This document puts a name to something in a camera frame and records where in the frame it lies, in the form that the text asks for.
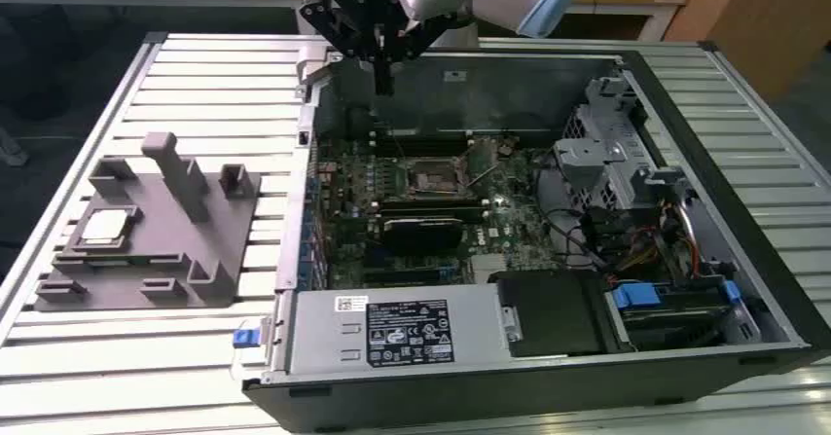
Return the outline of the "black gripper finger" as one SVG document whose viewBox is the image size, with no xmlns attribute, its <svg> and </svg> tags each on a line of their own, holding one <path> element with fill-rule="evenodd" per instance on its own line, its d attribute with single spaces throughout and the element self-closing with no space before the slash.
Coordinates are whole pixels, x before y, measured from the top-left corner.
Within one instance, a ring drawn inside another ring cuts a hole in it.
<svg viewBox="0 0 831 435">
<path fill-rule="evenodd" d="M 385 58 L 375 37 L 375 21 L 367 3 L 359 0 L 305 0 L 302 18 L 326 38 L 331 46 L 347 57 L 362 62 L 373 73 L 374 91 L 385 94 Z"/>
<path fill-rule="evenodd" d="M 383 94 L 394 94 L 393 66 L 415 60 L 450 28 L 450 16 L 386 24 L 383 31 Z"/>
</svg>

